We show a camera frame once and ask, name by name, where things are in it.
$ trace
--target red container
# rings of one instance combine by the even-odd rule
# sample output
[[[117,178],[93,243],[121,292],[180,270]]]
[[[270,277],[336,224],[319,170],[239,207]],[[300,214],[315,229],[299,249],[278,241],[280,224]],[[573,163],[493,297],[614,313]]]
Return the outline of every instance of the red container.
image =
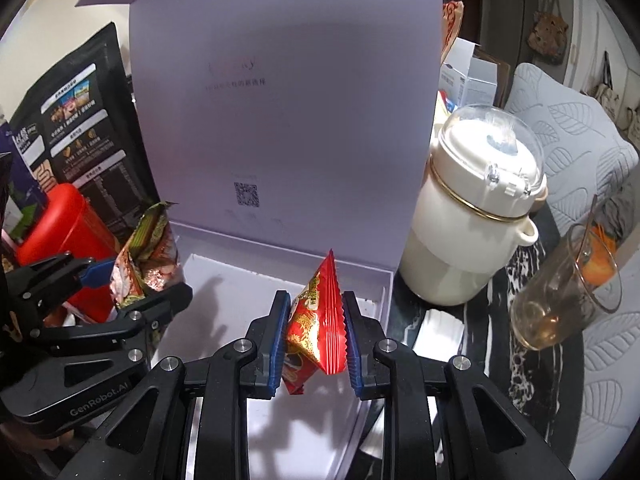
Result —
[[[59,184],[47,195],[44,215],[18,247],[18,263],[29,265],[66,251],[76,258],[96,260],[117,256],[118,241],[72,184]],[[96,322],[105,322],[113,307],[108,285],[84,288],[69,303]]]

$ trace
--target white thermos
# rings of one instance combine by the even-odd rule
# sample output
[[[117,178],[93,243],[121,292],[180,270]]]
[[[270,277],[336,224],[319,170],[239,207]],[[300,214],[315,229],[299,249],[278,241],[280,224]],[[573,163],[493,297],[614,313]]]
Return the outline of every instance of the white thermos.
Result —
[[[474,297],[517,246],[538,239],[529,219],[546,177],[540,142],[518,118],[471,105],[431,143],[426,180],[400,273],[415,294],[443,306]]]

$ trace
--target glass cup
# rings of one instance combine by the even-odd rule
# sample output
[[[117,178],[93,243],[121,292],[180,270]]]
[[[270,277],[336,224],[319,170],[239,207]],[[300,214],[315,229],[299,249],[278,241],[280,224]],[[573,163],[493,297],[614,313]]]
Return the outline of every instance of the glass cup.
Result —
[[[572,225],[511,303],[511,327],[526,348],[558,344],[620,306],[618,266],[593,230],[576,258],[584,230],[584,225]]]

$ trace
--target white box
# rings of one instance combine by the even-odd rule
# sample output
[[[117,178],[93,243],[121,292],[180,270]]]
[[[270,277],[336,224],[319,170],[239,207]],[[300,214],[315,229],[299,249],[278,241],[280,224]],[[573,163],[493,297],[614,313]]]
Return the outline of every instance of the white box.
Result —
[[[194,289],[158,357],[243,336],[330,248],[340,288],[386,325],[428,156],[442,0],[79,4],[116,2],[131,3],[138,116]],[[346,373],[249,402],[252,479],[344,478],[366,408]]]
[[[457,106],[494,104],[498,67],[474,57],[475,47],[475,43],[456,38],[440,67],[438,90],[444,90]]]

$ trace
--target qr code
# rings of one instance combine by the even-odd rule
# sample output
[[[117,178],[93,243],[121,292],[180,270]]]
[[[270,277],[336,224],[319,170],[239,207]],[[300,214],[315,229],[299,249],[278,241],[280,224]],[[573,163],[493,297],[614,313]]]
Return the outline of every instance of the qr code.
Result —
[[[238,205],[260,207],[258,186],[255,184],[242,184],[240,182],[234,182],[234,186],[236,186],[236,199],[238,200]]]

